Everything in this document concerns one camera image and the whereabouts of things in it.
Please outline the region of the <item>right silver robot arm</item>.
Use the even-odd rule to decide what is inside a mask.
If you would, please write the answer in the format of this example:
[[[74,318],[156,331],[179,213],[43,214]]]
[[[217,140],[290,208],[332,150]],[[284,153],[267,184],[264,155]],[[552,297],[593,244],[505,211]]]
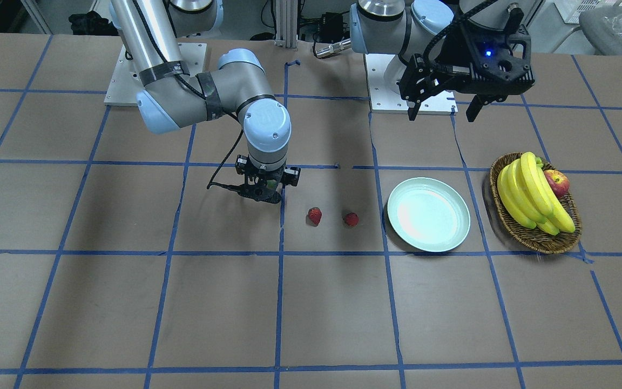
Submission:
[[[178,44],[179,37],[217,29],[222,2],[111,1],[109,10],[141,82],[137,106],[148,130],[165,133],[234,118],[247,141],[248,154],[235,162],[244,182],[221,187],[257,202],[279,203],[278,187],[296,185],[300,169],[286,165],[291,118],[256,55],[232,49],[214,70],[195,73]]]

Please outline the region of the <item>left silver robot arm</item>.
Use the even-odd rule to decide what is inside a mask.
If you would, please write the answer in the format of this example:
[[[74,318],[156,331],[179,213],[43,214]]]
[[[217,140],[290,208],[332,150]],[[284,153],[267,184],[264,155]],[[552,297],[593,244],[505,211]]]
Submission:
[[[534,1],[357,1],[350,8],[355,52],[393,55],[391,86],[415,120],[445,91],[473,96],[473,122],[487,104],[535,84],[525,19]]]

